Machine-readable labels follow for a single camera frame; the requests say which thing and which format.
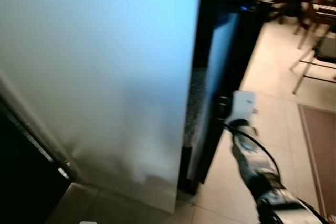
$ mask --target floor grout line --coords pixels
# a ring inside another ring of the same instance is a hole
[[[96,195],[94,196],[94,198],[93,198],[93,200],[92,200],[90,206],[88,207],[88,210],[87,210],[87,211],[85,212],[85,214],[83,215],[83,218],[82,218],[83,220],[81,220],[81,221],[85,221],[84,219],[85,219],[85,217],[88,215],[89,211],[91,210],[91,208],[92,208],[92,206],[93,206],[93,203],[95,203],[95,201],[96,201],[96,199],[97,199],[97,197],[98,197],[100,191],[101,191],[101,188],[98,187],[98,191],[97,191]]]
[[[297,195],[299,190],[298,190],[298,180],[297,180],[297,175],[295,172],[295,165],[294,165],[294,158],[293,158],[293,145],[292,145],[290,132],[289,132],[289,120],[288,120],[289,113],[288,113],[288,107],[286,104],[284,104],[284,107],[285,107],[285,113],[286,113],[287,139],[288,139],[289,147],[290,147],[290,159],[292,162],[294,180],[295,180],[295,195]]]
[[[204,207],[201,207],[201,206],[196,206],[196,207],[199,207],[199,208],[202,208],[202,209],[207,210],[207,211],[209,211],[209,212],[212,212],[213,214],[216,214],[216,215],[225,217],[225,218],[227,218],[227,219],[229,219],[229,220],[234,220],[234,221],[236,221],[236,222],[239,222],[239,223],[241,223],[241,224],[244,224],[244,223],[241,222],[240,220],[236,220],[236,219],[233,219],[232,217],[229,217],[229,216],[225,216],[225,215],[219,214],[219,213],[217,213],[217,212],[214,212],[214,211],[212,211],[212,210],[206,209],[206,208],[204,208]]]
[[[193,224],[195,211],[196,211],[196,205],[194,204],[194,210],[193,210],[193,214],[191,216],[191,222],[190,222],[190,224]]]
[[[279,97],[277,95],[266,94],[266,93],[263,93],[263,92],[260,92],[260,91],[254,91],[254,90],[245,90],[245,89],[241,90],[240,89],[240,91],[250,91],[250,92],[253,92],[255,94],[264,95],[264,96],[267,96],[267,97],[270,97],[270,98],[276,98],[276,99],[284,100],[284,101],[288,101],[288,102],[295,102],[296,104],[311,106],[311,107],[314,107],[314,108],[317,108],[317,109],[323,109],[323,110],[327,110],[327,111],[331,111],[331,112],[336,111],[336,104],[335,104],[334,110],[331,110],[329,107],[326,108],[326,106],[322,106],[320,104],[314,104],[314,102],[291,99],[291,98],[288,98],[288,97]]]

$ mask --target rug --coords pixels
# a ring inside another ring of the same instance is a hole
[[[336,216],[336,113],[299,105],[320,214]]]

